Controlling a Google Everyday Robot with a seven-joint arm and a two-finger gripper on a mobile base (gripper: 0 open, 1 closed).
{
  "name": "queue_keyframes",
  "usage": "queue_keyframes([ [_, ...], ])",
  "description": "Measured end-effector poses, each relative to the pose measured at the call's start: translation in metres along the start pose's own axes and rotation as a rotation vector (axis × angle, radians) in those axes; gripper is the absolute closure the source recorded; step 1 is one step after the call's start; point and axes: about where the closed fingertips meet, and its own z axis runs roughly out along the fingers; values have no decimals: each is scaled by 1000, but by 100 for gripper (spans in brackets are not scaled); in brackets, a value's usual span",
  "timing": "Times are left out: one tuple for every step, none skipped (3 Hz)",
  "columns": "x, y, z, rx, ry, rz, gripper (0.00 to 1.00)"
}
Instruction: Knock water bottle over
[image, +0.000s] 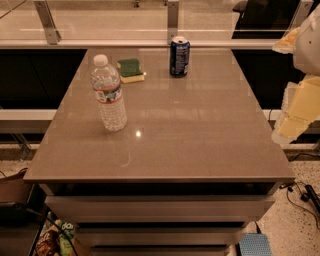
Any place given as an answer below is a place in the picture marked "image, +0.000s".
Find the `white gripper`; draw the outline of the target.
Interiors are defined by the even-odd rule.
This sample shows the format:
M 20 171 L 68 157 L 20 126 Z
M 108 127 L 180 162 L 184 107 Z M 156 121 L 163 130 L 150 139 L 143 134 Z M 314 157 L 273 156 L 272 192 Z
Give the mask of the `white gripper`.
M 287 84 L 281 113 L 274 125 L 272 140 L 277 144 L 289 144 L 320 116 L 320 6 L 303 21 L 300 29 L 290 30 L 272 50 L 293 53 L 294 67 L 309 74 L 298 84 Z

